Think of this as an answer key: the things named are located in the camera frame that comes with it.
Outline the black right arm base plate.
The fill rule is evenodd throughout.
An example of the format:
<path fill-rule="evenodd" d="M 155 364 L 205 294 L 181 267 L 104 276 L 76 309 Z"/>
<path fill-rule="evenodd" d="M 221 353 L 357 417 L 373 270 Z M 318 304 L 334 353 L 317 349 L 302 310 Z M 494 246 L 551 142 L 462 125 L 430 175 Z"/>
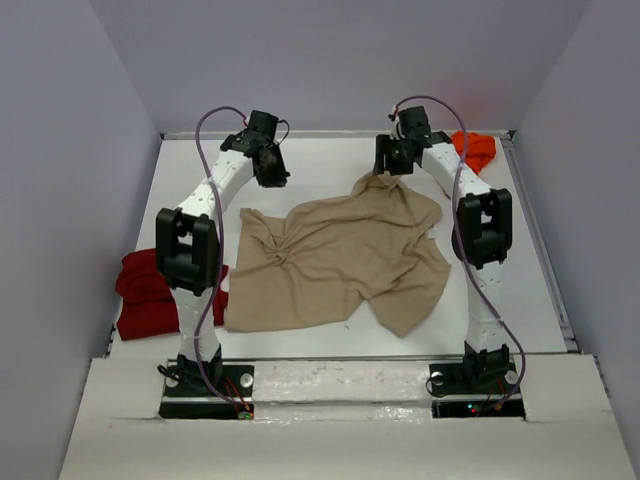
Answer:
<path fill-rule="evenodd" d="M 526 417 L 520 388 L 513 391 L 518 379 L 513 362 L 505 373 L 494 374 L 488 381 L 472 385 L 461 378 L 462 364 L 439 362 L 429 365 L 425 389 L 432 398 L 434 419 L 520 418 Z"/>

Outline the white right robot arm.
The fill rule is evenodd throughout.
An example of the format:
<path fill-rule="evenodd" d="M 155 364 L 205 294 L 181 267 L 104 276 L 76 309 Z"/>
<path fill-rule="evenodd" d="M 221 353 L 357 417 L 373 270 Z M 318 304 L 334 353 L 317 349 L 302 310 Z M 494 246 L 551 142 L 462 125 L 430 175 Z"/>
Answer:
<path fill-rule="evenodd" d="M 435 364 L 428 387 L 436 397 L 486 393 L 513 365 L 498 312 L 503 264 L 513 242 L 512 196 L 483 181 L 467 161 L 470 135 L 460 145 L 432 129 L 422 106 L 394 107 L 392 129 L 376 138 L 374 172 L 430 174 L 452 205 L 452 248 L 467 280 L 468 329 L 457 363 Z"/>

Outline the beige t shirt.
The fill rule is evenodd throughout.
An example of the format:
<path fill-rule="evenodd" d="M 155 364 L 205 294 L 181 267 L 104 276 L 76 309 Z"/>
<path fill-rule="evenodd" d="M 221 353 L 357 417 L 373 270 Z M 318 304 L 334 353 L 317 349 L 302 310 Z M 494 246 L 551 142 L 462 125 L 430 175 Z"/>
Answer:
<path fill-rule="evenodd" d="M 344 322 L 368 303 L 399 338 L 441 299 L 451 265 L 430 230 L 435 200 L 399 178 L 368 174 L 350 194 L 306 202 L 286 217 L 240 212 L 224 325 L 235 333 Z"/>

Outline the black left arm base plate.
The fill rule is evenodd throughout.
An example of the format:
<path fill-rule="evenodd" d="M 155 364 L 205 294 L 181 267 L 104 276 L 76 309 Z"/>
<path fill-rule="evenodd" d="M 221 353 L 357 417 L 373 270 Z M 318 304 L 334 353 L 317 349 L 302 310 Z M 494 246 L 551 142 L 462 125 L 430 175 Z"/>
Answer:
<path fill-rule="evenodd" d="M 159 406 L 163 419 L 179 420 L 252 420 L 255 367 L 227 363 L 214 393 L 200 374 L 184 374 L 176 362 L 159 365 L 164 386 Z"/>

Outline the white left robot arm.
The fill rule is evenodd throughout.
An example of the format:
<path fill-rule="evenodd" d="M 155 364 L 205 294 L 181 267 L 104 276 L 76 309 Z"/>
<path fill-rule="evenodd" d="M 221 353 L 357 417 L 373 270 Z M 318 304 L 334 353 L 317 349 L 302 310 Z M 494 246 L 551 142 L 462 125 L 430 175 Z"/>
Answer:
<path fill-rule="evenodd" d="M 156 266 L 175 302 L 181 334 L 177 366 L 170 375 L 201 395 L 215 392 L 223 373 L 221 344 L 206 320 L 223 279 L 224 212 L 251 180 L 263 188 L 282 188 L 290 176 L 276 139 L 278 127 L 289 123 L 258 110 L 241 115 L 243 129 L 228 135 L 209 162 L 203 126 L 224 111 L 241 114 L 235 107 L 217 107 L 196 124 L 204 179 L 177 206 L 159 210 L 155 219 Z"/>

